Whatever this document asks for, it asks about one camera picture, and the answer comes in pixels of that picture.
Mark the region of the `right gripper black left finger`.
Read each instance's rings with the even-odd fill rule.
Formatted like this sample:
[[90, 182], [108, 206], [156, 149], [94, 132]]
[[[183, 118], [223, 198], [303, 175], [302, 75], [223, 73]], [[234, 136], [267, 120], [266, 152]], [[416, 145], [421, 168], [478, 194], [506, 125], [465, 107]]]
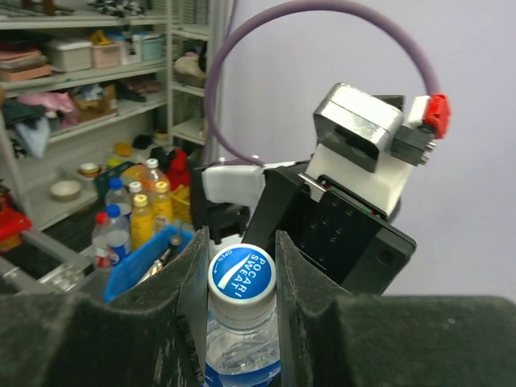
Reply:
[[206, 360], [209, 232], [103, 305], [75, 292], [1, 298], [4, 386], [199, 386]]

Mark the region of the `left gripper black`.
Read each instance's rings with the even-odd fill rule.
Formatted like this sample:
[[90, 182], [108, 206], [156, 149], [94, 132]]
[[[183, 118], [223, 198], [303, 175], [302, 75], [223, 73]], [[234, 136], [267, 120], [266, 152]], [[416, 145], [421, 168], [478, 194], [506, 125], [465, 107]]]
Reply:
[[391, 216], [326, 175], [297, 162], [265, 173], [265, 187], [243, 242], [273, 254], [286, 232], [302, 256], [350, 293], [381, 294], [408, 264], [416, 242]]

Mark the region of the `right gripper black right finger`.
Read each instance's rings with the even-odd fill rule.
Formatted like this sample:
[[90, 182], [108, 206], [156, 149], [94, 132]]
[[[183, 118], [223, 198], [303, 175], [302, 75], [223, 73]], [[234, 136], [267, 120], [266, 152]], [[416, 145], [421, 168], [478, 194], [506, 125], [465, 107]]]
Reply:
[[490, 296], [353, 295], [278, 231], [283, 386], [512, 386], [515, 305]]

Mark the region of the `blue label plastic bottle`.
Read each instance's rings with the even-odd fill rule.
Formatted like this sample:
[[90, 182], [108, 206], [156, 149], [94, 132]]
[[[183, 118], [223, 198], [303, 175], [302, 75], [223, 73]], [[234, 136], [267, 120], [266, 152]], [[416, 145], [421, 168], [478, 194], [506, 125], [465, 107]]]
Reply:
[[277, 314], [251, 330], [232, 330], [208, 310], [204, 386], [268, 386], [281, 370]]

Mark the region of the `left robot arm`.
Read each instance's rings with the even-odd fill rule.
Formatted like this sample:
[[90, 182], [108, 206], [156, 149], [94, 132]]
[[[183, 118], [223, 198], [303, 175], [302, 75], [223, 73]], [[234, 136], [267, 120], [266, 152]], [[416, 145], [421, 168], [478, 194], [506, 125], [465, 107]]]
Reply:
[[383, 293], [416, 250], [392, 224], [401, 205], [384, 210], [335, 173], [311, 177], [307, 167], [232, 160], [193, 169], [194, 227], [209, 227], [216, 243], [241, 235], [268, 253], [284, 231], [308, 262], [348, 292]]

